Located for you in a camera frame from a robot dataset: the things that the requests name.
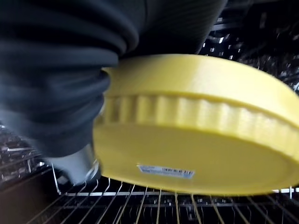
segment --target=yellow lid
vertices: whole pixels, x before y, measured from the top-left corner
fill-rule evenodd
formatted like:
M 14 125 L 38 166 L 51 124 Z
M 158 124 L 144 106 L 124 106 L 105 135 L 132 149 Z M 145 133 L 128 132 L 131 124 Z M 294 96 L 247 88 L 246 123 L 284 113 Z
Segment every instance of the yellow lid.
M 194 194 L 299 182 L 299 98 L 270 75 L 196 55 L 124 60 L 95 121 L 104 176 Z

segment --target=yellow plastic lid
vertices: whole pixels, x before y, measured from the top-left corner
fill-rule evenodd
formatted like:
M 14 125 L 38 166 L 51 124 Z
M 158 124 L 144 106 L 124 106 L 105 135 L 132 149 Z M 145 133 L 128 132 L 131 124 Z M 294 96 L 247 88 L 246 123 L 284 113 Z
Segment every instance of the yellow plastic lid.
M 196 55 L 127 59 L 108 72 L 94 125 L 104 176 L 213 195 L 299 182 L 299 98 L 272 76 Z

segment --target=label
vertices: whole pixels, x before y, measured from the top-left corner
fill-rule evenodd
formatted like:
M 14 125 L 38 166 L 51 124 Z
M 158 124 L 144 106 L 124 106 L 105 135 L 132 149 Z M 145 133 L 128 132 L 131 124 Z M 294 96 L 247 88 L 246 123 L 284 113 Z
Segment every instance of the label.
M 191 179 L 194 175 L 194 171 L 183 170 L 183 169 L 173 169 L 169 167 L 159 167 L 159 166 L 144 166 L 137 165 L 141 172 L 147 174 L 161 175 L 161 176 L 173 176 L 185 179 Z

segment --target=ridged edge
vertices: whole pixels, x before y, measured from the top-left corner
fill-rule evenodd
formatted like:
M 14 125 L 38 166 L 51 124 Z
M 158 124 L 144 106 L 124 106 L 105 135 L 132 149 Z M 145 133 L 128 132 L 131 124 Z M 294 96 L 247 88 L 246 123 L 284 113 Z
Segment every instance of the ridged edge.
M 110 97 L 98 121 L 218 133 L 270 147 L 299 163 L 299 129 L 262 111 L 229 103 L 173 96 Z

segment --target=wire rack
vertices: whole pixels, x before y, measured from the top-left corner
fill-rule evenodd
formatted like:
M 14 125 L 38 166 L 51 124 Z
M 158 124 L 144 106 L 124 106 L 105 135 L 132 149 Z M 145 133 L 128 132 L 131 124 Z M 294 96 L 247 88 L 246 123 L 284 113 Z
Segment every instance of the wire rack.
M 0 122 L 0 187 L 46 166 L 40 155 Z
M 59 196 L 27 224 L 298 224 L 299 189 L 227 197 L 177 194 L 102 177 L 59 186 Z

